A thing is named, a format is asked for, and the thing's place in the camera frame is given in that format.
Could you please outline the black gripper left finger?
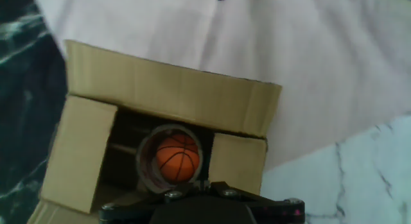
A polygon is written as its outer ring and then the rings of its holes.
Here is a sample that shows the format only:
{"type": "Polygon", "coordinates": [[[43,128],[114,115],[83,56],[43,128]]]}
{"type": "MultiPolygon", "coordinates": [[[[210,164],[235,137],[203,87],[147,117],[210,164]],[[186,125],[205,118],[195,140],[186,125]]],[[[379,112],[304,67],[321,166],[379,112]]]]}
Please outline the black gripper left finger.
{"type": "Polygon", "coordinates": [[[203,191],[203,181],[177,185],[165,192],[138,201],[110,202],[101,206],[98,211],[99,224],[135,224],[149,223],[156,208],[188,198],[203,191]]]}

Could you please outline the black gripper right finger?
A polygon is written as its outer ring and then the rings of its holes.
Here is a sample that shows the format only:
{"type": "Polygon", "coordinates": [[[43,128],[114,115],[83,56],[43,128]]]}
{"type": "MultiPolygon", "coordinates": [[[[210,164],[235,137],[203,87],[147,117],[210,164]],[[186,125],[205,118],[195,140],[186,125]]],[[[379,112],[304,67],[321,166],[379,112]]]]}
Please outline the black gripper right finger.
{"type": "Polygon", "coordinates": [[[305,223],[305,203],[298,198],[281,201],[243,191],[229,186],[226,182],[202,181],[202,191],[207,195],[233,200],[250,209],[256,223],[303,224],[305,223]]]}

